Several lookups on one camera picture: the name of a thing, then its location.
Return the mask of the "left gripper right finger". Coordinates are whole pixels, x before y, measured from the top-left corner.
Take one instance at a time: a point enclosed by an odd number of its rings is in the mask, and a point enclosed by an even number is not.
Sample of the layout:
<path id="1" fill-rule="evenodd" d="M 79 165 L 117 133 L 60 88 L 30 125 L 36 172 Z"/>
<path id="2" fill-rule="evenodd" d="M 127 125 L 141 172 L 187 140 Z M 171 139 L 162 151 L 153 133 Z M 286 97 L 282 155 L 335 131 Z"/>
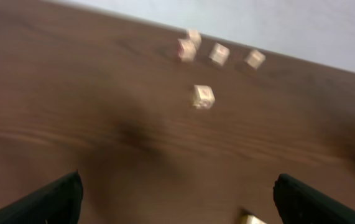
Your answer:
<path id="1" fill-rule="evenodd" d="M 273 199 L 284 224 L 355 224 L 355 210 L 288 174 L 280 174 Z"/>

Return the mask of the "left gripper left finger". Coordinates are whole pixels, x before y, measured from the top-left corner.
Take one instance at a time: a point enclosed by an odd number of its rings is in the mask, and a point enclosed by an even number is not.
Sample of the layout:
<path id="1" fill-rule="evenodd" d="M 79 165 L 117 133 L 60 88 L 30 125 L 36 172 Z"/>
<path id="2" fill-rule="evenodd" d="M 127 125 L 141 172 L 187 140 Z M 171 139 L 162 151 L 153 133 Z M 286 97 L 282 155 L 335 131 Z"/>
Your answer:
<path id="1" fill-rule="evenodd" d="M 0 224 L 77 224 L 83 184 L 77 171 L 0 209 Z"/>

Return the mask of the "red picture wooden block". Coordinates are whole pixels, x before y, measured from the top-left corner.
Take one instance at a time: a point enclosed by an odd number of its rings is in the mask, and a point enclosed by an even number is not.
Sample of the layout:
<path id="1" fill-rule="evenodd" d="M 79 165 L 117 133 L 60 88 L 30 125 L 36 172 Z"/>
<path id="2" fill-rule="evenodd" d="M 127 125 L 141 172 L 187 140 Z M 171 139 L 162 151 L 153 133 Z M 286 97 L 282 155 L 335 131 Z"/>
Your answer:
<path id="1" fill-rule="evenodd" d="M 240 224 L 266 224 L 266 222 L 263 222 L 254 215 L 243 215 Z"/>

